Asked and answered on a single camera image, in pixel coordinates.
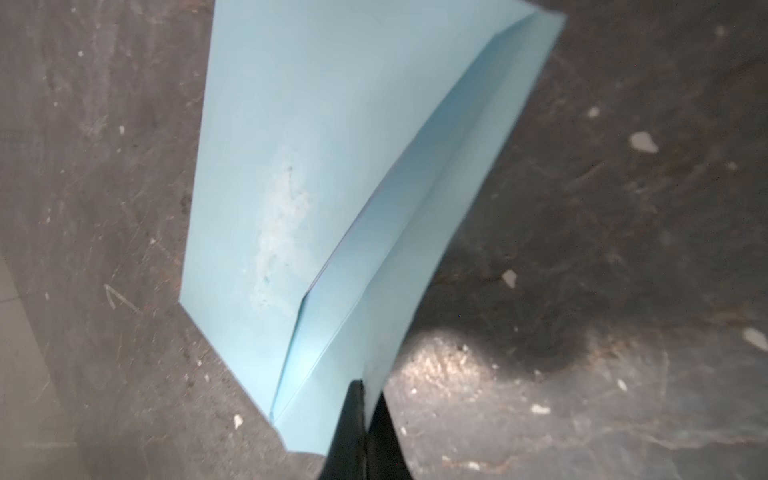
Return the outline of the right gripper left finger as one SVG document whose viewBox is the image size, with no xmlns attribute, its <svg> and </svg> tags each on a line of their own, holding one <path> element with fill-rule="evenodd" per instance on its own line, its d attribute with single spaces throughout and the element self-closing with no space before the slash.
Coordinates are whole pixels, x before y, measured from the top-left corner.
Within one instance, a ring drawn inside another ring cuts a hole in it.
<svg viewBox="0 0 768 480">
<path fill-rule="evenodd" d="M 366 425 L 364 386 L 352 381 L 341 410 L 326 462 L 319 480 L 366 478 Z"/>
</svg>

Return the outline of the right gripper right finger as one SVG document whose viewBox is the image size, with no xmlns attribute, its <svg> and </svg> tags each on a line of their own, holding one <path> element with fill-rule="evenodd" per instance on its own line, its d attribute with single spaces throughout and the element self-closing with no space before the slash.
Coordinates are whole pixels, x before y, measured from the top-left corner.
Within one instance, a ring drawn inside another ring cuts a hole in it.
<svg viewBox="0 0 768 480">
<path fill-rule="evenodd" d="M 412 480 L 384 394 L 379 396 L 366 437 L 366 479 Z"/>
</svg>

